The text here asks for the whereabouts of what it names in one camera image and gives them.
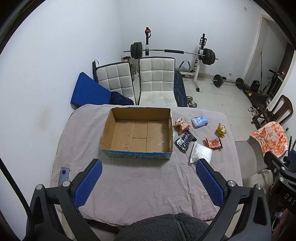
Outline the dark blue garment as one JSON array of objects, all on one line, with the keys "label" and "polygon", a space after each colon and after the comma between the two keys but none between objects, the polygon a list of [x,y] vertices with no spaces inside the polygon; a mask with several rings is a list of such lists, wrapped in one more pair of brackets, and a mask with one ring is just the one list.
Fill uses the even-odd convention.
[{"label": "dark blue garment", "polygon": [[134,102],[128,97],[124,97],[119,92],[112,91],[110,96],[110,104],[112,105],[134,105]]}]

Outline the yellow snack bag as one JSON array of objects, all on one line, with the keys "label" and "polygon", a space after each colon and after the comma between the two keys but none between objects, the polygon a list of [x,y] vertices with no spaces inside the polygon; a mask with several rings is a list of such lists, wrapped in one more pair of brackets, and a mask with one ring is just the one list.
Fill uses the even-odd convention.
[{"label": "yellow snack bag", "polygon": [[217,126],[216,132],[219,136],[225,137],[225,135],[227,134],[227,130],[226,130],[226,127],[224,126],[224,124],[219,123]]}]

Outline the grey chair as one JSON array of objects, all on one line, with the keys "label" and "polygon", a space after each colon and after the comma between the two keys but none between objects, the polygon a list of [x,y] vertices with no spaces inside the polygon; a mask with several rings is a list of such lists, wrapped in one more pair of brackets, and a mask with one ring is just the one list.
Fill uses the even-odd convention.
[{"label": "grey chair", "polygon": [[267,169],[259,143],[249,136],[245,141],[235,141],[242,180]]}]

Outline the barbell on rack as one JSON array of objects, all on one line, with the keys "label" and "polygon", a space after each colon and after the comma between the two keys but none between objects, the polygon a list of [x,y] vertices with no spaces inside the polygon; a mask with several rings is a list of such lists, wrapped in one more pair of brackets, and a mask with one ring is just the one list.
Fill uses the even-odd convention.
[{"label": "barbell on rack", "polygon": [[213,50],[204,48],[202,53],[191,53],[182,50],[173,50],[173,49],[150,49],[149,47],[143,48],[142,42],[134,42],[130,46],[130,50],[123,51],[124,53],[130,53],[131,57],[134,59],[139,59],[143,56],[143,53],[149,54],[150,52],[165,52],[172,54],[189,54],[197,56],[198,60],[201,60],[205,65],[212,65],[216,60],[219,60],[216,57],[216,54]]}]

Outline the brown wooden chair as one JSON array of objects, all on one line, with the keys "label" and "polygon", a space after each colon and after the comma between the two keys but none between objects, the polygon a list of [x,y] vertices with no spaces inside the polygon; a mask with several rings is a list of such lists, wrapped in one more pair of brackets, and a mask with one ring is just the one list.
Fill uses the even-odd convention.
[{"label": "brown wooden chair", "polygon": [[258,114],[252,118],[251,124],[254,124],[257,129],[272,121],[276,121],[280,125],[283,125],[292,114],[292,102],[285,95],[281,95],[272,110],[265,107],[259,107]]}]

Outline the grey table cloth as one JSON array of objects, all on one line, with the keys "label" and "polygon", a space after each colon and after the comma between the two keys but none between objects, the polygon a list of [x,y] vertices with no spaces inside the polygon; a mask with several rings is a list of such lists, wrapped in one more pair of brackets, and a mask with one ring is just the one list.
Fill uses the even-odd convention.
[{"label": "grey table cloth", "polygon": [[70,170],[72,180],[95,158],[103,171],[86,204],[85,218],[126,226],[167,213],[185,213],[204,221],[218,212],[189,163],[190,153],[177,147],[169,160],[106,156],[100,142],[110,105],[85,105],[76,109],[61,135],[53,164],[51,186],[58,185],[60,170]]}]

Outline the blue black weight bench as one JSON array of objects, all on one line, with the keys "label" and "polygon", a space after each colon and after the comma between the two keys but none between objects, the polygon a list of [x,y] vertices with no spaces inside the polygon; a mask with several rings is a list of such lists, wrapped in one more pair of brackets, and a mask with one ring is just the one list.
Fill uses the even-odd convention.
[{"label": "blue black weight bench", "polygon": [[178,107],[187,107],[187,96],[185,92],[182,75],[175,72],[174,75],[174,96]]}]

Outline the red snack packet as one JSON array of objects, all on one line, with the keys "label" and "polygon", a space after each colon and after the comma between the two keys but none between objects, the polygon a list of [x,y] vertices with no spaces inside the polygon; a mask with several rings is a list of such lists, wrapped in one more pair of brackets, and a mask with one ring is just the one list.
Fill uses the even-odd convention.
[{"label": "red snack packet", "polygon": [[207,147],[212,150],[217,150],[217,149],[220,150],[223,148],[222,142],[219,137],[216,137],[215,139],[205,138],[205,143]]}]

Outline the purple smartphone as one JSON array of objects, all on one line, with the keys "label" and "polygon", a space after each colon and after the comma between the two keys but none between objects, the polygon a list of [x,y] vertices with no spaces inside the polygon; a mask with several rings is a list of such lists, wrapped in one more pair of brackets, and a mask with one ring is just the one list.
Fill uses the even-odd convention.
[{"label": "purple smartphone", "polygon": [[62,167],[60,169],[58,186],[61,186],[65,181],[68,181],[69,173],[70,173],[70,169],[69,168]]}]

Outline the white padded chair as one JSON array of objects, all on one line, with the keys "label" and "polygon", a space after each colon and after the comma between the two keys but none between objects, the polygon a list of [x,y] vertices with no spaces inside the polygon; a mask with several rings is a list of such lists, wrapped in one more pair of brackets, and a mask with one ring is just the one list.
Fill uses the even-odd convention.
[{"label": "white padded chair", "polygon": [[143,57],[138,60],[140,106],[177,107],[174,95],[175,59]]},{"label": "white padded chair", "polygon": [[102,66],[92,63],[93,79],[111,92],[118,92],[136,104],[132,73],[128,62],[116,62]]}]

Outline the black snack packet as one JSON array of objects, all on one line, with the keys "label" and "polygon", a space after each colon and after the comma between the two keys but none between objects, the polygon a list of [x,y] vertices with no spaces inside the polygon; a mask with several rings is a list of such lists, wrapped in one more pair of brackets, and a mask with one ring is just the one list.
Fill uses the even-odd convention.
[{"label": "black snack packet", "polygon": [[197,138],[189,130],[187,130],[180,138],[176,139],[175,145],[180,151],[185,153],[189,149],[191,142],[195,141],[197,141]]}]

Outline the left white padded chair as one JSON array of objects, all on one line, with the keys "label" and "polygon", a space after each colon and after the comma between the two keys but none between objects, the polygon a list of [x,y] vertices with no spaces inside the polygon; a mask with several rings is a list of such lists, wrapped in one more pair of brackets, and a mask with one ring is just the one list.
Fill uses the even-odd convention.
[{"label": "left white padded chair", "polygon": [[136,104],[132,73],[128,62],[116,62],[102,66],[92,63],[93,79],[111,92],[118,92]]}]

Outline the white plastic bag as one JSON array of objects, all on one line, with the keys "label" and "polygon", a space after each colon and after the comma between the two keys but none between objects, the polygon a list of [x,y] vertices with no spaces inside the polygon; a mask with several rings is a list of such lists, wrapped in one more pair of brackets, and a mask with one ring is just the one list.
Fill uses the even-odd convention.
[{"label": "white plastic bag", "polygon": [[191,151],[190,164],[195,163],[199,159],[205,159],[210,164],[212,153],[212,149],[195,142]]}]

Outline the orange snack bag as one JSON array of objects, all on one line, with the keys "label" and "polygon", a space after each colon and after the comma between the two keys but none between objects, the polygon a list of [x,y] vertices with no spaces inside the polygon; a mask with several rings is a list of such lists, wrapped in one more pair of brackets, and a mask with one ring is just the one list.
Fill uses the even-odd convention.
[{"label": "orange snack bag", "polygon": [[173,126],[179,135],[184,133],[185,131],[187,131],[191,127],[191,125],[189,123],[187,123],[183,117],[174,121]]}]

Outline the blue white tissue pack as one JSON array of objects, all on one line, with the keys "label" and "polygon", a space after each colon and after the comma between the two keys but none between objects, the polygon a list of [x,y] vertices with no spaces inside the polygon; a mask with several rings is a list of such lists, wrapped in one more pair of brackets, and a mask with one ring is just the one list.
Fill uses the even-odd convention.
[{"label": "blue white tissue pack", "polygon": [[191,122],[194,128],[200,128],[208,125],[208,119],[205,115],[196,116],[191,119]]}]

